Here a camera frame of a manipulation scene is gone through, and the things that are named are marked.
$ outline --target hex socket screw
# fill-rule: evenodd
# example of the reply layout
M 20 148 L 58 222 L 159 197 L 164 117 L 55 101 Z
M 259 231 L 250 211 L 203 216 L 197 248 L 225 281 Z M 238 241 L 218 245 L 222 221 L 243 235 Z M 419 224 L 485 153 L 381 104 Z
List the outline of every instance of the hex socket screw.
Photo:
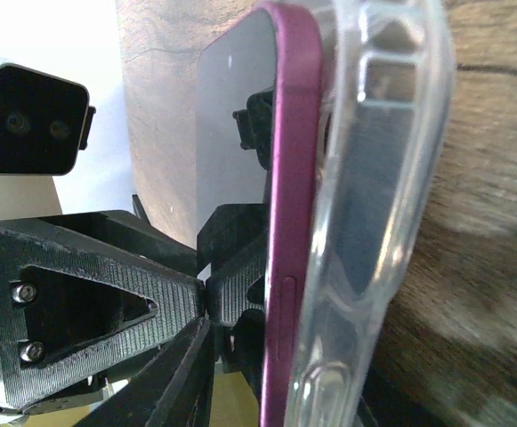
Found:
M 19 283 L 12 289 L 12 298 L 19 304 L 33 302 L 36 298 L 36 286 L 30 283 Z
M 26 342 L 20 348 L 20 359 L 27 363 L 36 363 L 44 356 L 44 345 L 39 341 Z

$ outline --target wooden surface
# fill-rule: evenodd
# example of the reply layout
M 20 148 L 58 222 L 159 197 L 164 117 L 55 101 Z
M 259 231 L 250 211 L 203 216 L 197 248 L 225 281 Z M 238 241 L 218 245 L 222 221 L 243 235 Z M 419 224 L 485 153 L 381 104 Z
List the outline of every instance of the wooden surface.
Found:
M 32 415 L 23 427 L 69 427 L 73 426 L 90 414 L 90 407 L 75 407 L 50 414 Z
M 118 0 L 135 180 L 194 243 L 200 50 L 252 0 Z M 376 366 L 451 425 L 517 425 L 517 0 L 446 0 L 458 61 L 445 147 Z

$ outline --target phone side button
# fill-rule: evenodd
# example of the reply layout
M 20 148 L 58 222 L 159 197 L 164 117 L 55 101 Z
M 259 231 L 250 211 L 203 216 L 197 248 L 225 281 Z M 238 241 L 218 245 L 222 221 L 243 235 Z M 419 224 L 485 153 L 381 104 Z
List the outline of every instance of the phone side button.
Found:
M 295 292 L 297 282 L 292 276 L 282 280 L 279 287 L 278 360 L 289 361 L 293 356 L 295 335 Z

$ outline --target transparent plastic case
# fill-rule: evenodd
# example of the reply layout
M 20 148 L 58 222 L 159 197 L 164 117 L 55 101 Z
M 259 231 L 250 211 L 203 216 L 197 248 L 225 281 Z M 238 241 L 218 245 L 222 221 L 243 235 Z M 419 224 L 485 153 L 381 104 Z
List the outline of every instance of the transparent plastic case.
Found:
M 440 0 L 294 0 L 324 43 L 325 162 L 286 426 L 350 427 L 440 154 L 455 57 Z

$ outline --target smartphone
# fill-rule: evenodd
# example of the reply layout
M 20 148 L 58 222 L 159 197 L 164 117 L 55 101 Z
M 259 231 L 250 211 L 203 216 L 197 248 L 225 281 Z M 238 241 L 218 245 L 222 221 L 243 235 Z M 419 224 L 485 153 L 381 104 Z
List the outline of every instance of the smartphone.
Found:
M 311 245 L 321 63 L 311 14 L 271 3 L 198 62 L 199 277 L 216 324 L 264 313 L 262 426 L 284 419 Z

